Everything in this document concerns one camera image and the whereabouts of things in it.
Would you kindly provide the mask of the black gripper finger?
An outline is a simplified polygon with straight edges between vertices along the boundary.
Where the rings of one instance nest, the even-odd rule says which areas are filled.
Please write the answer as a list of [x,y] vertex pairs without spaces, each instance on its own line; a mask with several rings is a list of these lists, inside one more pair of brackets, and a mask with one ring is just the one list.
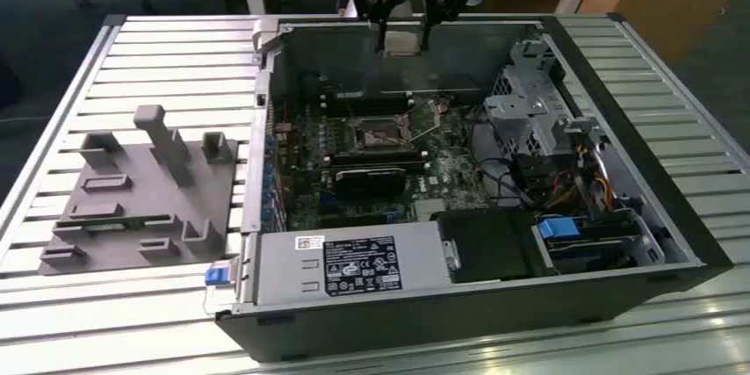
[[424,13],[420,20],[420,39],[419,39],[419,50],[425,52],[428,50],[428,39],[432,31],[432,27],[439,23],[439,7],[437,0],[423,0],[424,1]]
[[389,15],[397,6],[403,3],[403,0],[380,0],[376,4],[376,9],[373,11],[373,23],[377,25],[377,43],[376,52],[383,52],[385,47],[385,35],[388,30],[388,19]]

